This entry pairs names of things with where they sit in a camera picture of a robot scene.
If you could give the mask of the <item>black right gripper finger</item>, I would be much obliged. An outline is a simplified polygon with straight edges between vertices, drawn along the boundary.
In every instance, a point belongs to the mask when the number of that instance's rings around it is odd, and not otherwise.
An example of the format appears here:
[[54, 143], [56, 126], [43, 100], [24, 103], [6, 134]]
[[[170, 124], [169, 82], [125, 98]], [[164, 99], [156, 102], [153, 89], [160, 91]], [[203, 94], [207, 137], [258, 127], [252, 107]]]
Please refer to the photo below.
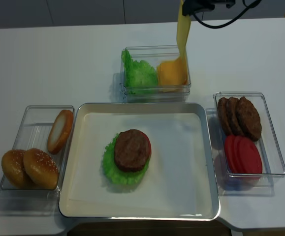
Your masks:
[[195, 15], [200, 12], [212, 11], [215, 9], [213, 0], [185, 0], [182, 5], [183, 15]]

